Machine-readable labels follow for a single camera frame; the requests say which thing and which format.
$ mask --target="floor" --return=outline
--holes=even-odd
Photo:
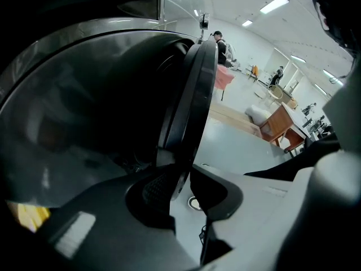
[[[209,108],[209,117],[248,132],[256,137],[263,138],[261,130],[255,124],[250,116],[235,111],[233,108],[226,107],[218,103],[211,103]]]
[[[239,112],[262,101],[254,95],[257,83],[252,83],[240,72],[232,72],[235,78],[227,86],[221,102],[222,92],[217,92],[214,102],[223,103]],[[277,109],[271,106],[270,112]],[[225,172],[242,176],[244,173],[272,168],[290,159],[289,154],[252,134],[233,128],[212,117],[208,117],[202,140],[195,158],[195,164],[209,165]],[[203,212],[188,207],[187,201],[193,196],[189,178],[179,196],[170,204],[170,214],[175,217],[177,240],[188,254],[199,263],[202,244],[199,239],[205,225]]]
[[[253,104],[260,108],[267,108],[271,113],[278,108],[276,103],[273,103],[269,107],[269,101],[264,102],[255,95],[255,91],[262,91],[264,88],[257,82],[253,82],[253,79],[249,79],[248,76],[239,71],[229,70],[229,72],[232,73],[235,78],[227,85],[224,91],[223,101],[221,101],[222,91],[217,90],[215,98],[213,98],[215,102],[224,104],[227,107],[243,113]]]

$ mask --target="desk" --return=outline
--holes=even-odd
[[[284,102],[285,104],[288,104],[289,101],[292,99],[292,95],[290,95],[287,91],[285,91],[280,85],[278,87],[282,90],[282,97],[280,99],[276,99],[279,103]]]
[[[301,145],[306,137],[311,137],[302,124],[300,116],[282,102],[281,106],[259,128],[263,139],[267,142],[276,142],[279,146],[280,137],[288,139],[290,146],[285,150],[290,151]]]

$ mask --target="white chair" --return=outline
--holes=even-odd
[[[265,96],[265,100],[267,98],[271,98],[272,102],[270,103],[269,107],[276,101],[276,99],[281,99],[283,96],[283,92],[281,88],[276,85],[270,85],[268,88],[268,95]]]

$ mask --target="yellow object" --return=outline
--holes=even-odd
[[[44,207],[18,204],[17,216],[21,226],[35,233],[50,217],[50,211]]]
[[[294,98],[292,98],[292,99],[287,103],[287,105],[288,105],[290,108],[295,109],[295,108],[298,106],[298,103],[297,103],[297,101],[296,101]]]
[[[257,67],[257,65],[254,65],[252,67],[252,74],[254,74],[256,77],[258,76],[258,67]]]

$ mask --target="man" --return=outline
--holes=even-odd
[[[315,106],[317,106],[316,103],[310,104],[309,106],[307,106],[306,108],[304,108],[304,109],[302,110],[303,114],[304,114],[305,116],[309,115],[309,114],[310,114],[310,111],[311,111],[312,108],[315,107]]]
[[[275,76],[272,78],[272,81],[270,83],[270,85],[276,85],[278,84],[278,82],[280,81],[280,79],[282,78],[283,76],[283,66],[280,66],[280,69],[278,69],[276,71],[276,74]]]
[[[222,32],[215,31],[213,34],[214,40],[218,45],[218,64],[224,65],[226,63],[226,44],[222,39]]]

